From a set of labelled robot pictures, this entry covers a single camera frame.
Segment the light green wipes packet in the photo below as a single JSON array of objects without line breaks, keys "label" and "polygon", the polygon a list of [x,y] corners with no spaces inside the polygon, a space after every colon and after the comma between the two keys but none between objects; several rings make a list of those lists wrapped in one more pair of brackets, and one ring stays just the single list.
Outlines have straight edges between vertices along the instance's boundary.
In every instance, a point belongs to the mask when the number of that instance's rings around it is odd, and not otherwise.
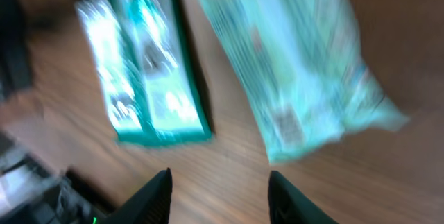
[{"label": "light green wipes packet", "polygon": [[199,0],[242,84],[271,164],[408,118],[361,56],[349,0]]}]

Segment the green 3M gloves package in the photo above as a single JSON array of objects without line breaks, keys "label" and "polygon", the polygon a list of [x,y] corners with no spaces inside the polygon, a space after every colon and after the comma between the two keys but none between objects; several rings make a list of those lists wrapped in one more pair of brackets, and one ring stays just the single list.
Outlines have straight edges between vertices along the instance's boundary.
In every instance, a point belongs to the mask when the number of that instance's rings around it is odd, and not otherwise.
[{"label": "green 3M gloves package", "polygon": [[212,137],[180,0],[82,0],[76,9],[118,142],[154,148]]}]

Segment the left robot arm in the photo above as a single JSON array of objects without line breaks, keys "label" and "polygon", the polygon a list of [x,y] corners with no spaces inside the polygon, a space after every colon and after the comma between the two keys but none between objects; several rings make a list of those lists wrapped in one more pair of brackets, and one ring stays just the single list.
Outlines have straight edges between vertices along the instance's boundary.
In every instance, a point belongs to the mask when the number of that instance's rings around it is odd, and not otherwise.
[{"label": "left robot arm", "polygon": [[33,85],[27,35],[57,27],[77,1],[1,0],[1,101]]}]

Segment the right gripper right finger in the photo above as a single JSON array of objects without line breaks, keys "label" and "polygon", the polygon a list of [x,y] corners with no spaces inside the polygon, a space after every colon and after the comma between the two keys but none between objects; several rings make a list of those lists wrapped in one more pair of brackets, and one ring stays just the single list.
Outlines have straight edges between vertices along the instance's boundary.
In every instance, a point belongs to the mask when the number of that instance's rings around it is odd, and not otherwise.
[{"label": "right gripper right finger", "polygon": [[271,224],[338,224],[279,171],[269,176],[268,206]]}]

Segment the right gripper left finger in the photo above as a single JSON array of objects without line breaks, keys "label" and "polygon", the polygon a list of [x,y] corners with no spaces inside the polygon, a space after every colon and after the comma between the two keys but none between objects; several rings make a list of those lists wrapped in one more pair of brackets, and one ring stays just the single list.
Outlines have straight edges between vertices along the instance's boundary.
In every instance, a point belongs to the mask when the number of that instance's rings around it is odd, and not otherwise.
[{"label": "right gripper left finger", "polygon": [[105,224],[168,224],[173,180],[170,168],[160,171],[120,208],[102,220]]}]

